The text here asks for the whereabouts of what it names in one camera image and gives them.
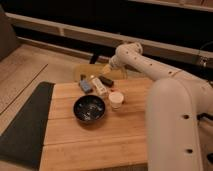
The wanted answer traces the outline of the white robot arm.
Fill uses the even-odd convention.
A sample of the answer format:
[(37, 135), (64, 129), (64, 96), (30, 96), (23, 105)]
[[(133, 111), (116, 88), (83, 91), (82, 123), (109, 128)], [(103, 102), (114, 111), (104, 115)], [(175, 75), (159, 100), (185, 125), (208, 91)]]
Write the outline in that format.
[(197, 116), (213, 115), (213, 85), (143, 55), (140, 43), (119, 45), (105, 72), (129, 65), (146, 74), (145, 117), (149, 171), (204, 171)]

